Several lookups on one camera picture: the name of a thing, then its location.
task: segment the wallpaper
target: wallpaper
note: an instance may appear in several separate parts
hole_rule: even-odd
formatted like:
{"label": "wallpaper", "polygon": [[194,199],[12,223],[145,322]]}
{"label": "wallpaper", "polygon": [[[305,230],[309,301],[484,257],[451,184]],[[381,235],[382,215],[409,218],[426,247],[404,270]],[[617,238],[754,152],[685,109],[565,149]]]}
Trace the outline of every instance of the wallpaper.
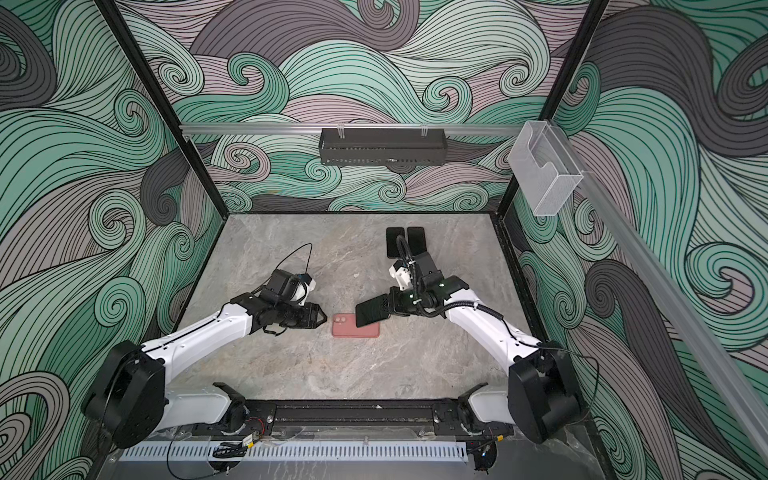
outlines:
{"label": "wallpaper", "polygon": [[[182,122],[535,120],[587,2],[118,0]],[[317,136],[199,135],[232,211],[494,210],[514,138],[440,167],[329,167]]]}
{"label": "wallpaper", "polygon": [[85,477],[85,390],[170,332],[221,221],[92,0],[0,3],[0,477]]}
{"label": "wallpaper", "polygon": [[[768,400],[766,33],[764,0],[614,1],[555,121]],[[508,221],[548,334],[600,360],[618,478],[768,478],[589,199],[537,219],[518,194]]]}

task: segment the white mesh file holder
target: white mesh file holder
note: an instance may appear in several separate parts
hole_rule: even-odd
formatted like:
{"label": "white mesh file holder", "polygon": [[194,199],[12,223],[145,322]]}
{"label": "white mesh file holder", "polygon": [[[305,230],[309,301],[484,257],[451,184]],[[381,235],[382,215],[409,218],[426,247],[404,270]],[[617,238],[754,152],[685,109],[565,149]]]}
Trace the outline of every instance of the white mesh file holder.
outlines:
{"label": "white mesh file holder", "polygon": [[536,217],[553,217],[583,177],[559,127],[527,121],[507,159]]}

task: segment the red smartphone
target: red smartphone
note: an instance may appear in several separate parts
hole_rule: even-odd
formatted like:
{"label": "red smartphone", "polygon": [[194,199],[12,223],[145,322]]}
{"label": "red smartphone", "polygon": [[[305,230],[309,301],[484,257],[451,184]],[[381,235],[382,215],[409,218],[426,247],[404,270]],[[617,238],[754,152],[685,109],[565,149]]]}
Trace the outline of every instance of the red smartphone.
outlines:
{"label": "red smartphone", "polygon": [[357,327],[354,313],[335,313],[332,318],[331,335],[339,338],[379,338],[379,322]]}

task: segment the perforated white strip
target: perforated white strip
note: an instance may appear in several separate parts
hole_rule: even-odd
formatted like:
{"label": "perforated white strip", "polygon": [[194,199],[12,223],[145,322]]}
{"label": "perforated white strip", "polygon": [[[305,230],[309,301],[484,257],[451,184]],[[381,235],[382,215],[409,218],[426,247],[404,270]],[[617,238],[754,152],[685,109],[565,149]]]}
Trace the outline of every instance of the perforated white strip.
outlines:
{"label": "perforated white strip", "polygon": [[[130,447],[121,462],[164,461],[167,441],[147,441]],[[211,454],[220,442],[174,442],[172,461],[219,460]],[[269,442],[257,443],[244,458],[232,460],[252,462],[467,462],[464,442]]]}

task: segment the swirl pattern wallpaper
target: swirl pattern wallpaper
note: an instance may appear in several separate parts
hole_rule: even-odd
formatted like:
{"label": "swirl pattern wallpaper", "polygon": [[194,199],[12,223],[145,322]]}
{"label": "swirl pattern wallpaper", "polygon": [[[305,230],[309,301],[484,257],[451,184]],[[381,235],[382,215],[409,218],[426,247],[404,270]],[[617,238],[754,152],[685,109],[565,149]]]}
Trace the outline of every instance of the swirl pattern wallpaper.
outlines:
{"label": "swirl pattern wallpaper", "polygon": [[86,476],[86,389],[173,329],[221,224],[95,3],[0,3],[0,477]]}
{"label": "swirl pattern wallpaper", "polygon": [[[555,121],[768,400],[768,2],[645,3],[609,4]],[[600,360],[618,478],[768,478],[589,199],[534,218],[518,194],[511,215],[548,334]]]}
{"label": "swirl pattern wallpaper", "polygon": [[[540,114],[588,0],[118,5],[183,123],[521,124]],[[397,171],[321,165],[317,136],[195,141],[233,212],[483,211],[505,192],[514,138],[454,137],[448,164]]]}

